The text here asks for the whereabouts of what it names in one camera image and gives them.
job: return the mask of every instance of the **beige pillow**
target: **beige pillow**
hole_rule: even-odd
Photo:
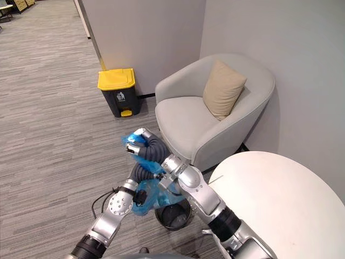
[[[206,84],[203,100],[218,120],[225,119],[231,112],[247,78],[216,60]]]

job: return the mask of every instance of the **yellow pedal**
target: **yellow pedal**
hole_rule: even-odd
[[[128,116],[132,116],[131,110],[125,110],[121,112],[121,117],[128,117]]]

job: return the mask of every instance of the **black cord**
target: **black cord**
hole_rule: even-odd
[[[101,213],[104,212],[104,204],[106,203],[106,200],[113,194],[113,192],[115,192],[114,190],[108,194],[108,196],[103,200],[102,202],[102,210],[101,210]]]
[[[99,196],[96,200],[94,200],[94,202],[93,202],[92,205],[91,205],[91,211],[92,211],[92,215],[93,215],[93,217],[94,217],[95,219],[97,218],[97,217],[96,217],[95,210],[94,210],[94,205],[95,205],[95,203],[96,203],[99,199],[101,199],[102,197],[106,196],[107,194],[112,194],[113,192],[114,192],[114,189],[111,190],[110,192],[104,193],[103,195]]]

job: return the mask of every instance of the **blue plastic bag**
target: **blue plastic bag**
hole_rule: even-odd
[[[134,133],[121,138],[122,144],[125,146],[127,143],[137,146],[147,146],[143,137]],[[132,155],[132,157],[147,171],[154,174],[163,174],[164,170],[157,162],[148,161],[140,156]],[[161,208],[168,205],[178,203],[184,199],[182,195],[177,193],[174,183],[169,186],[169,190],[160,190],[158,187],[159,180],[145,180],[140,182],[137,191],[145,190],[147,198],[145,203],[141,206],[133,204],[132,211],[136,215],[146,215],[151,209]]]

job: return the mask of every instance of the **chair cushion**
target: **chair cushion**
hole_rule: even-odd
[[[204,89],[203,99],[210,112],[218,119],[225,119],[231,112],[247,78],[216,60]]]
[[[156,117],[171,151],[189,162],[197,141],[219,123],[201,97],[165,99],[157,104]]]

